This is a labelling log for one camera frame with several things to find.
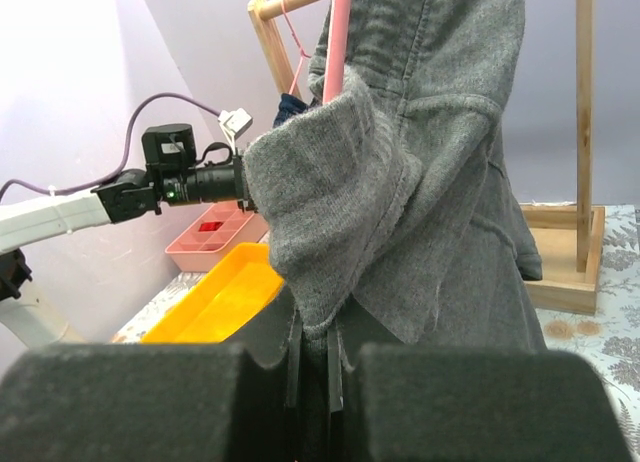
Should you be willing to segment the grey shorts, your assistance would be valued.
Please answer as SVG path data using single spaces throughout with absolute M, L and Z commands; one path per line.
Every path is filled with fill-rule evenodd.
M 303 325 L 302 460 L 329 457 L 326 334 L 351 304 L 407 344 L 545 349 L 502 138 L 524 30 L 525 0 L 351 0 L 341 94 L 249 146 Z

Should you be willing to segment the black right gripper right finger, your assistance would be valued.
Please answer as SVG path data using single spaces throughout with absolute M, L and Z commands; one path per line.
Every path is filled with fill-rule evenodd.
M 581 357 L 405 345 L 354 306 L 330 326 L 334 461 L 628 461 Z

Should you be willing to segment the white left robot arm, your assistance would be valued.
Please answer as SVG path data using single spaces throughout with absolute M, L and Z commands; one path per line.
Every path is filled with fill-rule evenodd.
M 85 228 L 118 224 L 161 206 L 234 201 L 254 208 L 236 140 L 252 124 L 246 113 L 225 112 L 225 137 L 207 147 L 226 150 L 221 162 L 197 154 L 188 124 L 152 127 L 142 137 L 146 165 L 127 169 L 106 182 L 70 195 L 48 195 L 1 209 L 1 323 L 26 347 L 75 343 L 80 336 L 36 286 L 23 247 Z

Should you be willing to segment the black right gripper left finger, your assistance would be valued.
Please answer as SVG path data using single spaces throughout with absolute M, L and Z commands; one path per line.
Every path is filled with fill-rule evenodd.
M 289 338 L 282 289 L 219 344 L 60 344 L 1 383 L 5 461 L 289 461 Z

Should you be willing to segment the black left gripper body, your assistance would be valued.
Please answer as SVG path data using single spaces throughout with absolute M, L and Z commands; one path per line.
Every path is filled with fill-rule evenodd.
M 242 156 L 222 142 L 197 155 L 192 126 L 148 128 L 141 138 L 147 179 L 156 200 L 169 205 L 250 203 Z

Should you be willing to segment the pink wire hanger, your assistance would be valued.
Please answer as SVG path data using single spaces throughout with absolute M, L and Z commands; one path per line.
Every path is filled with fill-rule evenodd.
M 351 0 L 331 0 L 322 99 L 324 105 L 342 91 L 350 9 Z

